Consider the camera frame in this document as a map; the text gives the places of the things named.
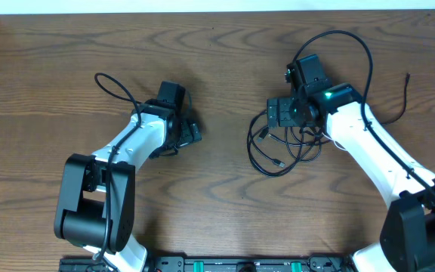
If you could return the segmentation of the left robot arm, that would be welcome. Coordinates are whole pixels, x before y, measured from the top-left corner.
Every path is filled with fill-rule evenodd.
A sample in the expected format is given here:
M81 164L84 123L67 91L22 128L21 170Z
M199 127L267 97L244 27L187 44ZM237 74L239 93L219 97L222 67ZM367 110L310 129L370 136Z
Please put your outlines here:
M54 219L56 237L92 253L63 258L61 271L147 271L148 251L132 235L135 177L146 160L173 156L201 140L182 106L183 86L162 82L137 106L127 126L91 155L74 153L63 169Z

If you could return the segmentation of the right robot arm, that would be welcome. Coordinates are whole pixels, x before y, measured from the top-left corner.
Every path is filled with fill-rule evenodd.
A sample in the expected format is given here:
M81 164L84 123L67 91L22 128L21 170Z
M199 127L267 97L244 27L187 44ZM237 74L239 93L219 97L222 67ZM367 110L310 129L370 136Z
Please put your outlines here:
M340 144L387 206L379 241L351 256L356 271L435 269L435 174L413 159L373 116L351 85L333 85L317 55L293 60L288 97L270 98L271 128L317 128Z

